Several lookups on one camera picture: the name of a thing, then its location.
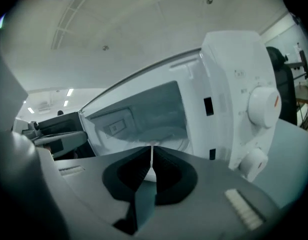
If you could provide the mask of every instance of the fluorescent light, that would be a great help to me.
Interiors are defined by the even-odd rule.
[[[71,96],[74,89],[69,89],[66,96]]]
[[[28,107],[27,109],[28,109],[28,111],[29,111],[31,114],[34,114],[34,111],[33,111],[33,109],[32,109],[31,107]]]
[[[0,29],[1,29],[2,26],[3,26],[4,16],[5,16],[5,14],[0,18]]]

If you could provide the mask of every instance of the black chair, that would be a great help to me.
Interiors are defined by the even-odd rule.
[[[297,102],[292,71],[284,64],[286,60],[277,48],[266,47],[266,49],[272,62],[276,86],[282,100],[282,109],[279,118],[293,125],[297,125]]]

